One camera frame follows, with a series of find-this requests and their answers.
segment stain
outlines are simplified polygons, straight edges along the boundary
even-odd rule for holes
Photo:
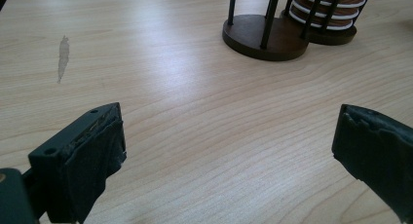
[[[65,35],[60,42],[60,47],[58,49],[58,80],[60,84],[61,78],[63,77],[64,70],[66,69],[67,62],[69,62],[69,38]]]

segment table top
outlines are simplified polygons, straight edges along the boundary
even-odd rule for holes
[[[8,0],[0,168],[120,102],[128,158],[86,223],[398,223],[331,143],[342,103],[413,126],[411,4],[369,0],[350,44],[270,62],[222,41],[229,0]]]

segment wooden table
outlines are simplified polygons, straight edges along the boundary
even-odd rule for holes
[[[263,15],[267,3],[237,0],[236,15]],[[228,4],[8,0],[0,168],[27,170],[34,148],[119,101],[128,158],[87,223],[398,223],[330,148],[342,103],[413,126],[411,0],[369,0],[353,42],[310,44],[287,62],[227,47]]]

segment light wood grain surface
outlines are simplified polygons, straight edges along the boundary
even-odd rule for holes
[[[267,3],[237,0],[236,15],[263,15]],[[231,50],[228,5],[8,0],[0,168],[26,171],[34,148],[119,101],[128,158],[86,223],[398,223],[330,149],[342,103],[413,126],[412,0],[369,0],[353,42],[310,44],[286,62]]]

